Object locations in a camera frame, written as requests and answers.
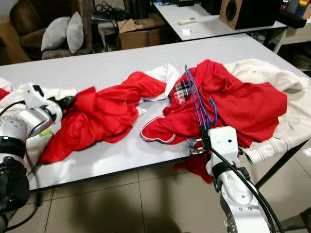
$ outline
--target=white jacket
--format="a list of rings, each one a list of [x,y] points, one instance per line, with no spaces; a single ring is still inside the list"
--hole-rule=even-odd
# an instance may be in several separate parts
[[[224,66],[243,82],[270,82],[288,97],[287,113],[279,117],[279,125],[273,137],[261,143],[253,142],[250,148],[243,149],[252,163],[284,154],[311,138],[311,79],[298,77],[270,63],[255,59]]]

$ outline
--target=cardboard box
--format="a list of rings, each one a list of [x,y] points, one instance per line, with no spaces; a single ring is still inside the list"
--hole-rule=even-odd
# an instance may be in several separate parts
[[[177,37],[174,31],[166,26],[150,30],[121,33],[120,41],[122,49],[127,50],[174,43],[177,41]]]
[[[118,22],[123,50],[174,43],[178,41],[174,31],[165,26],[161,17]]]
[[[305,13],[303,14],[303,18],[307,19],[311,17],[311,3],[308,4]]]

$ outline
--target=yellow sticker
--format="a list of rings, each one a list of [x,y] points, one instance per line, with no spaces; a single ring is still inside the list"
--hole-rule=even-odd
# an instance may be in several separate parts
[[[40,137],[45,137],[46,135],[49,135],[49,134],[52,134],[52,130],[50,130],[49,128],[39,133]]]
[[[308,4],[309,0],[300,0],[299,5],[300,6],[306,6]]]

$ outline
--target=red garment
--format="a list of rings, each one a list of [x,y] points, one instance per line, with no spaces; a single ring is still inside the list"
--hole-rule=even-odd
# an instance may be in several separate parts
[[[247,148],[253,141],[262,142],[272,137],[278,125],[278,116],[287,110],[287,96],[284,93],[270,83],[243,83],[221,64],[210,60],[205,60],[190,71],[212,120],[214,112],[208,100],[213,99],[216,104],[218,121],[213,127],[232,126],[237,131],[239,145]],[[181,82],[187,82],[185,74],[175,87],[180,86]],[[191,137],[199,138],[193,99],[186,98],[187,101],[179,104],[176,88],[173,88],[170,97],[171,107],[163,110],[165,117],[149,121],[141,131],[142,137],[146,141],[160,140],[167,144],[176,144]],[[206,162],[204,156],[193,156],[174,168],[187,169],[209,183],[211,177],[206,171]]]
[[[6,97],[8,94],[10,94],[10,92],[7,92],[6,90],[0,88],[0,100]]]
[[[138,118],[136,106],[140,99],[156,97],[164,92],[165,87],[166,83],[135,72],[120,85],[97,93],[94,87],[78,93],[74,107],[62,120],[62,128],[40,161],[61,161],[71,152],[90,147],[98,141],[120,141]]]

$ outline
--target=paper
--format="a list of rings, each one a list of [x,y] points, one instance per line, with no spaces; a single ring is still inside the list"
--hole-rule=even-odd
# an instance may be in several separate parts
[[[183,28],[181,30],[182,35],[191,35],[191,29],[190,28]]]

